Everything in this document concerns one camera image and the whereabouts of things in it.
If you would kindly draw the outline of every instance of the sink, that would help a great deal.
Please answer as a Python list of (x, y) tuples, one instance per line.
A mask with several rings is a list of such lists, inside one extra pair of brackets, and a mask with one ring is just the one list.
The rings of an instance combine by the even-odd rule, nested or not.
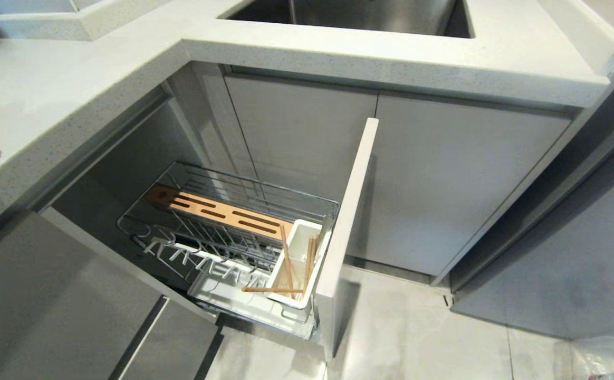
[(255, 0), (227, 19), (472, 38), (464, 0)]

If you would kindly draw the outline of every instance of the wire basket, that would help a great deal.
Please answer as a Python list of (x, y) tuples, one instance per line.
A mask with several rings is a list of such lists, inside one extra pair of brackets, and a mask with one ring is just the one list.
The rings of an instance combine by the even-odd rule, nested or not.
[(291, 223), (303, 219), (326, 226), (324, 221), (334, 221), (339, 209), (338, 202), (316, 195), (172, 162), (120, 216), (117, 227), (190, 284), (199, 271), (213, 274), (214, 267), (223, 278), (232, 276), (236, 281), (243, 274), (252, 281), (268, 278), (281, 253), (281, 240), (156, 205), (145, 198), (155, 185)]

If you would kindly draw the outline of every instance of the white quartz countertop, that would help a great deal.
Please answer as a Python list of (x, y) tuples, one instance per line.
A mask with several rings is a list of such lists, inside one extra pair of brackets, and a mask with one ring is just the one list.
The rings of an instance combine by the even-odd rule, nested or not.
[(191, 60), (587, 107), (594, 74), (536, 0), (466, 0), (474, 39), (220, 20), (174, 0), (92, 42), (0, 40), (0, 214)]

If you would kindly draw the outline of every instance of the gray tile floor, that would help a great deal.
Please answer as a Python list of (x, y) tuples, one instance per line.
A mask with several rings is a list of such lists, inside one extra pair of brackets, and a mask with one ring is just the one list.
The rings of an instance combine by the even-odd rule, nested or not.
[(568, 342), (449, 311), (445, 288), (343, 267), (358, 297), (336, 359), (320, 346), (246, 322), (223, 329), (207, 380), (565, 380)]

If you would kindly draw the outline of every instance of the open cabinet door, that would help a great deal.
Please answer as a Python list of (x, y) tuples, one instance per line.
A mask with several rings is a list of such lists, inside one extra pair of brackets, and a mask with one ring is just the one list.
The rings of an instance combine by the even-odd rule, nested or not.
[(368, 118), (366, 122), (314, 295), (327, 362), (337, 353), (339, 340), (346, 327), (343, 323), (343, 307), (347, 295), (345, 287), (340, 283), (340, 270), (352, 236), (378, 122), (374, 118)]

